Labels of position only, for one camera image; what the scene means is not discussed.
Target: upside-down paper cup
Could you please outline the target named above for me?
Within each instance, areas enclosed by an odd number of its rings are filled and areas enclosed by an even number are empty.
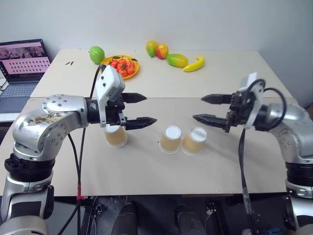
[[[127,143],[127,134],[121,126],[106,125],[104,133],[107,143],[112,148],[121,148]]]
[[[203,149],[206,137],[207,134],[203,128],[192,128],[182,141],[182,151],[189,156],[196,155]]]
[[[161,136],[160,149],[166,154],[174,154],[180,147],[181,130],[177,126],[168,126]]]

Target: white table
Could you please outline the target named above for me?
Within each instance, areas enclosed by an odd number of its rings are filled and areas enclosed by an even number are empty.
[[[200,70],[186,73],[170,66],[166,60],[150,58],[145,50],[105,50],[107,56],[126,54],[140,63],[139,72],[125,81],[125,92],[138,92],[148,98],[202,97],[207,94],[232,94],[240,81],[249,73],[257,71],[267,86],[278,88],[286,97],[292,97],[279,78],[260,56],[258,51],[207,51],[179,50],[189,62],[196,56],[206,58]],[[31,97],[46,97],[53,94],[89,96],[97,66],[90,60],[88,50],[62,49],[42,77]],[[277,97],[266,92],[265,97]]]
[[[200,97],[231,94],[238,89],[243,77],[257,71],[260,78],[266,79],[267,86],[278,88],[289,102],[296,102],[257,51],[171,53],[182,53],[190,62],[201,55],[207,62],[200,70],[185,73],[164,60],[151,59],[144,50],[106,50],[107,56],[126,54],[140,62],[138,74],[125,82],[125,92],[141,93],[148,100],[127,104],[124,114],[130,119],[149,116],[158,121],[142,130],[129,131],[129,142],[121,149],[108,147],[99,125],[90,125],[84,145],[83,195],[241,193],[237,153],[241,127],[232,128],[227,134],[195,121],[193,114],[225,117],[228,110],[227,105],[210,105],[200,101]],[[72,66],[65,65],[71,61],[74,61]],[[42,97],[53,94],[89,96],[96,68],[88,50],[60,50],[22,113],[37,109]],[[276,94],[268,92],[265,97],[265,102],[280,102]],[[177,125],[184,134],[192,127],[204,127],[208,139],[203,152],[195,157],[181,151],[171,156],[162,153],[157,142],[168,125]],[[12,152],[12,128],[0,147],[2,161]],[[72,133],[77,149],[80,149],[81,134],[82,130]],[[76,169],[67,138],[53,170],[55,195],[76,195]],[[271,134],[247,131],[245,173],[251,192],[285,191],[285,163]],[[0,171],[0,189],[5,174],[5,170]]]
[[[43,98],[30,98],[22,113],[41,106]],[[279,102],[265,98],[265,103]],[[288,103],[296,103],[288,98]],[[152,126],[128,131],[128,143],[120,149],[106,144],[99,124],[86,130],[82,162],[83,195],[128,194],[212,194],[241,193],[238,162],[238,142],[242,128],[230,133],[205,126],[192,118],[193,114],[209,113],[225,117],[227,105],[210,105],[198,98],[149,98],[138,104],[128,104],[128,118],[157,118]],[[168,125],[177,125],[183,135],[195,126],[207,131],[205,149],[194,157],[179,150],[166,155],[158,147],[159,138]],[[1,162],[12,153],[12,128],[0,147]],[[80,149],[82,129],[72,133]],[[277,140],[270,133],[252,129],[246,133],[245,174],[250,192],[285,191],[286,168]],[[55,196],[75,196],[77,175],[72,146],[68,138],[56,158],[52,184]],[[0,171],[0,191],[6,171]]]

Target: laptop screen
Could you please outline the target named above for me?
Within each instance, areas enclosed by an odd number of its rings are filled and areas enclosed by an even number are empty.
[[[0,43],[0,70],[9,83],[38,82],[49,66],[41,39]]]

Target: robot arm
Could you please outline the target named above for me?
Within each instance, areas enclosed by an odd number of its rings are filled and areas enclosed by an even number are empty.
[[[150,117],[124,117],[124,102],[146,99],[140,94],[122,93],[124,89],[122,77],[107,66],[95,84],[97,99],[53,95],[43,101],[40,109],[16,121],[13,153],[5,160],[8,174],[1,202],[5,223],[0,234],[47,234],[43,219],[53,211],[52,168],[68,133],[89,123],[99,123],[100,127],[121,125],[132,130],[156,122]]]
[[[281,104],[262,105],[264,89],[256,83],[247,92],[247,87],[256,80],[255,74],[245,79],[239,90],[232,95],[211,94],[202,98],[212,104],[230,104],[226,118],[201,114],[193,117],[206,125],[229,132],[231,126],[254,126],[259,131],[269,131],[278,140],[286,162],[285,224],[297,234],[313,234],[313,121],[298,105],[287,105],[282,122],[271,128],[283,113]]]

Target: white wall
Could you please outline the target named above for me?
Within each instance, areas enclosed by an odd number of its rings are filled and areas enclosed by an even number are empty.
[[[0,0],[0,41],[61,48],[260,50],[300,104],[313,102],[312,0]]]

